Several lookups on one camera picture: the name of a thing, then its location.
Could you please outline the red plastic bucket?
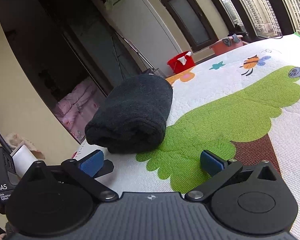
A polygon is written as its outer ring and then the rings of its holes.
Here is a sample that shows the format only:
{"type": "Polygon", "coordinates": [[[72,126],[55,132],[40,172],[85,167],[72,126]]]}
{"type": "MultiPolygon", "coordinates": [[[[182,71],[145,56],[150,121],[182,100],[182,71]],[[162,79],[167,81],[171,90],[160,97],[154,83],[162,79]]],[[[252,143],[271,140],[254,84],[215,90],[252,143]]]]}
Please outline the red plastic bucket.
{"type": "Polygon", "coordinates": [[[171,58],[167,64],[170,66],[171,70],[173,71],[174,74],[179,74],[187,69],[190,69],[195,66],[195,62],[192,59],[188,59],[187,63],[183,66],[177,59],[179,57],[184,56],[188,51],[182,52],[178,54],[177,56],[171,58]]]}

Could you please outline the cartoon printed play mat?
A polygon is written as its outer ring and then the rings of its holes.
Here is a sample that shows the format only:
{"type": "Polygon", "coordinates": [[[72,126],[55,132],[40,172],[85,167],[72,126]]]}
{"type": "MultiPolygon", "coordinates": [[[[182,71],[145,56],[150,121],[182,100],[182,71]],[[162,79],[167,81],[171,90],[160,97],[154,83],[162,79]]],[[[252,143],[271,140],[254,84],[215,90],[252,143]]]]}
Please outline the cartoon printed play mat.
{"type": "Polygon", "coordinates": [[[142,153],[100,149],[119,195],[97,205],[70,239],[300,239],[300,36],[248,44],[166,79],[173,89],[163,142],[142,153]],[[243,164],[204,202],[185,194],[211,177],[208,150],[243,164]]]}

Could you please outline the dark framed frosted window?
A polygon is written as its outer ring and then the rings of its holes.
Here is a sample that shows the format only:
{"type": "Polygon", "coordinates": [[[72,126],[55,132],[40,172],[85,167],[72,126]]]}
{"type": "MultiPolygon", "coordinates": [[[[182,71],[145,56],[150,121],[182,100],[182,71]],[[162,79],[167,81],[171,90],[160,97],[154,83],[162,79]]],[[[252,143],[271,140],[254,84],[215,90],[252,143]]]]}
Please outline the dark framed frosted window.
{"type": "Polygon", "coordinates": [[[196,0],[160,0],[193,52],[217,41],[217,35],[196,0]]]}

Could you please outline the pink floral bedding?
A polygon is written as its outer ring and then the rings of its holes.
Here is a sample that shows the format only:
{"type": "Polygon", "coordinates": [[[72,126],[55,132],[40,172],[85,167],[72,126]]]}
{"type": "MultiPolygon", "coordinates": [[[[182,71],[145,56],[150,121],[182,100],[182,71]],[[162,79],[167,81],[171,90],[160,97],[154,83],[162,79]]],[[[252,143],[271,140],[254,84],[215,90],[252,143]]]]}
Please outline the pink floral bedding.
{"type": "Polygon", "coordinates": [[[97,84],[87,77],[71,93],[59,101],[53,114],[64,128],[79,142],[85,139],[85,127],[104,102],[97,84]]]}

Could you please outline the black fleece garment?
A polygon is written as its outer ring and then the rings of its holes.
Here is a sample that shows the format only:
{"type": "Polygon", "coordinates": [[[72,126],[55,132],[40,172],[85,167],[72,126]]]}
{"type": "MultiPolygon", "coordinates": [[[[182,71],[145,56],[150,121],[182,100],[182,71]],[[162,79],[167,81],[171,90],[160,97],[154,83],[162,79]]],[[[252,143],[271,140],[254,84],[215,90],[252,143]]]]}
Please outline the black fleece garment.
{"type": "Polygon", "coordinates": [[[164,140],[173,89],[164,78],[141,74],[115,87],[85,127],[90,145],[110,153],[142,153],[164,140]]]}

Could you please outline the white cloth on bucket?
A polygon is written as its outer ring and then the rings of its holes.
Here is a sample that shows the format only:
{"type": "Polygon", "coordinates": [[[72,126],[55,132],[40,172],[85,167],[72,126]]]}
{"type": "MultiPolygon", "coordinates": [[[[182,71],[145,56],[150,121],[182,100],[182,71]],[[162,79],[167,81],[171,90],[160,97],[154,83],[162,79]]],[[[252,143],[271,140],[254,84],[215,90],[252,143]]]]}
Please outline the white cloth on bucket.
{"type": "Polygon", "coordinates": [[[192,53],[188,51],[184,56],[179,57],[177,60],[184,66],[188,59],[192,59],[192,53]]]}

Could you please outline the grey cloths on tub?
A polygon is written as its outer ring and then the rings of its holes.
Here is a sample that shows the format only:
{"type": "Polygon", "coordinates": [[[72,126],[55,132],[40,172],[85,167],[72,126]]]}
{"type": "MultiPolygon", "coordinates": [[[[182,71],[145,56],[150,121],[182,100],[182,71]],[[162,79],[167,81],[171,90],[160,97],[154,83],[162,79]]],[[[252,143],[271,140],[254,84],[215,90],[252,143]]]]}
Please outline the grey cloths on tub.
{"type": "Polygon", "coordinates": [[[232,44],[239,44],[242,40],[242,35],[236,35],[233,34],[231,36],[225,37],[222,39],[222,42],[227,46],[227,47],[231,47],[232,44]]]}

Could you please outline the white paper roll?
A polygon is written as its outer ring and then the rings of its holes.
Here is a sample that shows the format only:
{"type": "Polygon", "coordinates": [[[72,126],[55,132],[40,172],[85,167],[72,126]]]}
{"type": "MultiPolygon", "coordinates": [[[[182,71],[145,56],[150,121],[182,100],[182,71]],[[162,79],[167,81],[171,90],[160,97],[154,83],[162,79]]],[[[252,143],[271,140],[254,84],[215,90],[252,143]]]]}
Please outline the white paper roll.
{"type": "Polygon", "coordinates": [[[24,141],[12,151],[11,157],[14,162],[15,171],[20,178],[27,172],[32,163],[38,160],[27,148],[24,141]]]}

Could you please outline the pink plastic tub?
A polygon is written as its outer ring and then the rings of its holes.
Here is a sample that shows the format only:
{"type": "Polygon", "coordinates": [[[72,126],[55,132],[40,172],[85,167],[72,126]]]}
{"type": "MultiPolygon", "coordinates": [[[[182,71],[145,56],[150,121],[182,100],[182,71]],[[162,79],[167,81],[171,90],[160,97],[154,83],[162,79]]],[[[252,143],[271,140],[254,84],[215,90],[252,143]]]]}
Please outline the pink plastic tub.
{"type": "Polygon", "coordinates": [[[219,56],[231,50],[234,50],[236,48],[242,47],[243,46],[242,38],[243,38],[242,35],[228,36],[215,42],[214,44],[209,46],[209,48],[213,50],[216,56],[219,56]]]}

